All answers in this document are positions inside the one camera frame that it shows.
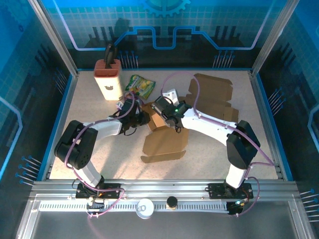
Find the purple candy bag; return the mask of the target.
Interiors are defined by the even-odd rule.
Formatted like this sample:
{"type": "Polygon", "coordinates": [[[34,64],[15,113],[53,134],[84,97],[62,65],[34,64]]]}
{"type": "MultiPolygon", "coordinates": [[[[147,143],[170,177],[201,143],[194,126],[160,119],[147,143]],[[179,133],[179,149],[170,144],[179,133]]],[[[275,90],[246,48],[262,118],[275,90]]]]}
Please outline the purple candy bag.
{"type": "Polygon", "coordinates": [[[132,105],[133,99],[134,99],[134,102],[138,103],[140,107],[143,107],[145,105],[145,102],[136,93],[126,91],[116,102],[117,109],[121,110],[124,104],[127,104],[128,108],[130,108],[132,105]]]}

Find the green yellow candy bag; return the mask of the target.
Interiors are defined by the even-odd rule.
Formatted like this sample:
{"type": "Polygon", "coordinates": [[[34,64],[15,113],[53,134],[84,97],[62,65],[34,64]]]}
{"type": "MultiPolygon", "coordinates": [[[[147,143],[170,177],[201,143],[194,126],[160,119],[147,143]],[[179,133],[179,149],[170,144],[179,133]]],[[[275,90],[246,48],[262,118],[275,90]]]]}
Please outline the green yellow candy bag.
{"type": "Polygon", "coordinates": [[[135,95],[147,100],[155,86],[155,81],[148,80],[140,75],[134,74],[130,77],[125,90],[133,92],[135,95]]]}

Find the cream knife block terracotta top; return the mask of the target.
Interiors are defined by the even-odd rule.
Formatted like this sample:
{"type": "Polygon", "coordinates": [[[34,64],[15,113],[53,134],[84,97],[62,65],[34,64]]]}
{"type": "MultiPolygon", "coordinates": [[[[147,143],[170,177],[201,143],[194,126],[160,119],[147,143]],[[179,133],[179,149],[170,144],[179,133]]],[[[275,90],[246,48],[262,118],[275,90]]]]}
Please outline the cream knife block terracotta top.
{"type": "Polygon", "coordinates": [[[105,100],[118,101],[123,95],[123,85],[120,79],[122,65],[120,60],[115,59],[110,68],[105,68],[103,59],[96,62],[94,67],[94,79],[97,82],[105,100]]]}

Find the blue table border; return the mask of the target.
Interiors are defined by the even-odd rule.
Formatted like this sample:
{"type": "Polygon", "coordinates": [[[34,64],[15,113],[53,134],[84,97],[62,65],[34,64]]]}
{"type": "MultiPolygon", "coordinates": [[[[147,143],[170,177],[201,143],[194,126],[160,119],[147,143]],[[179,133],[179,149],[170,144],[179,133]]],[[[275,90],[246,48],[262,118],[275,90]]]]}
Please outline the blue table border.
{"type": "MultiPolygon", "coordinates": [[[[250,71],[192,69],[138,69],[125,70],[122,78],[128,80],[133,74],[141,75],[156,82],[149,100],[160,94],[160,89],[177,89],[179,95],[188,93],[192,75],[200,73],[228,79],[232,82],[233,94],[230,103],[239,110],[239,119],[246,120],[255,131],[262,150],[271,157],[276,166],[266,166],[265,158],[257,154],[250,175],[258,179],[292,180],[291,170],[283,148],[276,139],[272,125],[273,114],[268,110],[268,101],[262,94],[261,82],[250,71]]],[[[93,78],[93,72],[81,70],[72,78],[66,96],[61,102],[55,125],[53,140],[43,160],[44,173],[40,179],[74,179],[75,175],[54,156],[53,150],[63,130],[71,120],[91,122],[103,119],[116,110],[115,102],[106,101],[93,78]]],[[[223,179],[229,170],[226,148],[218,141],[201,133],[190,131],[186,152],[183,158],[155,162],[142,162],[142,147],[150,134],[147,126],[142,126],[129,136],[118,135],[102,139],[93,151],[93,165],[106,179],[223,179]]]]}

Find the black round knob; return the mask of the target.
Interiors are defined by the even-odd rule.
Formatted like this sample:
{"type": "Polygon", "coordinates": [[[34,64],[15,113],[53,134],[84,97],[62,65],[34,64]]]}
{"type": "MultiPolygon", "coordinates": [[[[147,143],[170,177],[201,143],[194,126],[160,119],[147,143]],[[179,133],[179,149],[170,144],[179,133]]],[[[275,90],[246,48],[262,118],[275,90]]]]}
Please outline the black round knob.
{"type": "Polygon", "coordinates": [[[178,200],[174,196],[170,196],[167,198],[166,207],[172,210],[175,210],[178,205],[178,200]]]}

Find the white round lid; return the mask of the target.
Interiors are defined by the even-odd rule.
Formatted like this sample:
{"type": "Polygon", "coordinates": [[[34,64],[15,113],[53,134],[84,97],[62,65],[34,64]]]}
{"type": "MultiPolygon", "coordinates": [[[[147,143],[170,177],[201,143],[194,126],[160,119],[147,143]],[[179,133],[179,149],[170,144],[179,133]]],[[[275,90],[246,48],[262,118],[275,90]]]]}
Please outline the white round lid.
{"type": "Polygon", "coordinates": [[[137,203],[136,214],[141,219],[146,220],[152,216],[154,210],[155,208],[153,202],[150,199],[144,198],[137,203]]]}

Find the aluminium frame rail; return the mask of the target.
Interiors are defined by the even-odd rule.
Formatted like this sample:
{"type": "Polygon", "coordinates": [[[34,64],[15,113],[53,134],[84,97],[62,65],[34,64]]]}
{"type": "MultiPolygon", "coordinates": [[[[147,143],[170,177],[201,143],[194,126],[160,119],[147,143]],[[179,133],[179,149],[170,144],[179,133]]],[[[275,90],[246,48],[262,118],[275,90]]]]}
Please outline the aluminium frame rail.
{"type": "MultiPolygon", "coordinates": [[[[205,188],[208,184],[223,183],[222,179],[217,180],[153,180],[153,179],[109,179],[107,183],[121,184],[125,189],[124,197],[128,200],[150,198],[162,201],[169,196],[175,196],[185,201],[208,200],[208,192],[205,188]]],[[[294,181],[259,179],[259,185],[254,179],[250,179],[253,195],[260,191],[260,202],[291,201],[299,198],[299,191],[294,181]]],[[[31,200],[67,200],[75,199],[76,182],[73,180],[49,179],[36,181],[29,195],[31,200]]]]}

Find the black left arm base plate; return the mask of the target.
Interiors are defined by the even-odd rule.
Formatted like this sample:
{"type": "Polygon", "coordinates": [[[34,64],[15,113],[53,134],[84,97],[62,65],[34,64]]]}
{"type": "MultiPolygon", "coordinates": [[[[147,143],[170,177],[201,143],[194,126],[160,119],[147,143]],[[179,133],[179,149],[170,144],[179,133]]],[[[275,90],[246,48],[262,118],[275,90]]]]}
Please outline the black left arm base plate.
{"type": "Polygon", "coordinates": [[[76,189],[76,199],[89,199],[92,197],[93,199],[118,199],[120,196],[120,186],[118,183],[106,183],[104,185],[105,189],[111,189],[108,192],[96,191],[88,188],[82,183],[79,183],[76,189]]]}

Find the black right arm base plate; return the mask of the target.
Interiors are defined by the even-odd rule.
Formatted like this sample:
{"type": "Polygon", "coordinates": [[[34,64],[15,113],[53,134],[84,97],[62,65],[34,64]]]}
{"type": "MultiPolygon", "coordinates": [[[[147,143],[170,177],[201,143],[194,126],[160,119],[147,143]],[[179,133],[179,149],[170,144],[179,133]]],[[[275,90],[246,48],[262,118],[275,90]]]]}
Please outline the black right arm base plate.
{"type": "Polygon", "coordinates": [[[209,183],[205,187],[210,199],[253,199],[251,184],[242,183],[238,189],[234,189],[226,183],[209,183]]]}

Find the aluminium frame post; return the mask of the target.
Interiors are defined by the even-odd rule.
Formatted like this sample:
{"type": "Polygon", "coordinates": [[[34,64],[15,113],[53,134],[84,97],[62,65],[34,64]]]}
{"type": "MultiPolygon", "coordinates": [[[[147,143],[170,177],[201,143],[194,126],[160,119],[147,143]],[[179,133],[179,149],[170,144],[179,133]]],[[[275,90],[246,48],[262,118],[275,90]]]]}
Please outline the aluminium frame post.
{"type": "Polygon", "coordinates": [[[41,0],[27,0],[27,1],[29,2],[36,16],[38,17],[40,23],[42,24],[44,30],[46,31],[47,35],[49,36],[51,42],[53,43],[54,47],[56,48],[58,54],[60,55],[61,59],[63,60],[64,64],[66,65],[71,75],[73,77],[78,76],[77,67],[66,45],[64,44],[60,34],[58,33],[52,20],[50,19],[49,14],[47,10],[45,9],[42,1],[41,0]]]}
{"type": "Polygon", "coordinates": [[[284,28],[286,27],[289,19],[294,13],[300,0],[287,0],[283,9],[281,10],[274,26],[272,27],[263,47],[261,48],[255,63],[252,67],[251,75],[253,77],[257,76],[263,64],[265,63],[267,57],[269,56],[271,50],[273,49],[275,43],[281,36],[284,28]]]}

